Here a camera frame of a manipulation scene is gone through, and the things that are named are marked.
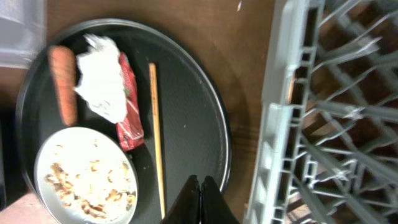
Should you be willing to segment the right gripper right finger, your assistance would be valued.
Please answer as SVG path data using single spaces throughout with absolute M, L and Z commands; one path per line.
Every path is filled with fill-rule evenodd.
M 201 185 L 201 223 L 239 224 L 211 176 L 206 176 Z

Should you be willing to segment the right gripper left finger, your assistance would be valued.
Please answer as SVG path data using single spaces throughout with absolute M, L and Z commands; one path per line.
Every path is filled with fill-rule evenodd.
M 199 224 L 200 194 L 197 176 L 191 175 L 160 224 Z

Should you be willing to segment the rice and nut leftovers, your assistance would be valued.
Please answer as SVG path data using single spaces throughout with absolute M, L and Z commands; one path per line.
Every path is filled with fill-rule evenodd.
M 50 143 L 44 151 L 46 175 L 56 198 L 85 223 L 128 223 L 137 202 L 134 171 L 108 139 Z

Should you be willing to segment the red snack wrapper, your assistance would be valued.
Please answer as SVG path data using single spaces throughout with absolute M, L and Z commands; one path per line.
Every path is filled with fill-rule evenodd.
M 136 76 L 127 55 L 123 52 L 119 56 L 119 64 L 126 96 L 127 115 L 122 122 L 117 123 L 116 130 L 121 149 L 128 152 L 144 143 L 144 130 L 139 114 Z

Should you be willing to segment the grey plate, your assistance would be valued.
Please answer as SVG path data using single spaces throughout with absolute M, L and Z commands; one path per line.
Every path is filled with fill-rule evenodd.
M 46 175 L 46 171 L 44 170 L 45 169 L 44 151 L 46 151 L 49 148 L 50 143 L 87 140 L 89 138 L 108 139 L 114 142 L 106 135 L 98 131 L 95 131 L 93 129 L 81 128 L 81 127 L 65 128 L 57 131 L 56 133 L 52 134 L 49 138 L 47 138 L 44 141 L 44 143 L 41 145 L 39 153 L 37 155 L 35 162 L 35 186 L 37 188 L 38 194 L 40 195 L 40 199 L 45 205 L 46 209 L 59 223 L 85 223 L 85 222 L 77 218 L 76 215 L 68 212 L 56 198 L 52 186 L 49 185 L 46 181 L 44 181 L 44 176 Z M 127 158 L 125 153 L 123 154 L 126 157 L 126 159 L 129 161 L 134 171 L 136 177 L 137 199 L 138 199 L 138 181 L 137 181 L 136 170 L 131 160 Z

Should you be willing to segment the wooden chopstick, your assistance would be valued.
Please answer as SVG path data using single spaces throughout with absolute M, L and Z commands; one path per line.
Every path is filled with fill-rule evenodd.
M 161 146 L 161 134 L 160 134 L 159 99 L 157 91 L 157 74 L 156 74 L 156 66 L 154 63 L 149 63 L 149 75 L 150 75 L 150 91 L 151 91 L 151 103 L 152 103 L 155 161 L 156 161 L 157 182 L 159 189 L 159 203 L 160 203 L 161 219 L 163 220 L 166 214 L 166 207 L 165 207 L 164 176 L 163 176 L 163 164 L 162 164 L 162 146 Z

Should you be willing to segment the white tissue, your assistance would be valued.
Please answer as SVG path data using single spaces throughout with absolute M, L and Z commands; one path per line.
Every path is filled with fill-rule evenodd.
M 81 73 L 75 91 L 92 112 L 116 124 L 127 115 L 126 95 L 116 43 L 109 37 L 84 35 L 88 51 L 76 56 Z

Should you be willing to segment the orange carrot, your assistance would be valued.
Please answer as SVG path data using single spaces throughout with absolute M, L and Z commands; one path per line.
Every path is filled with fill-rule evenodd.
M 78 120 L 75 55 L 69 48 L 56 45 L 49 48 L 48 59 L 62 121 L 73 126 Z

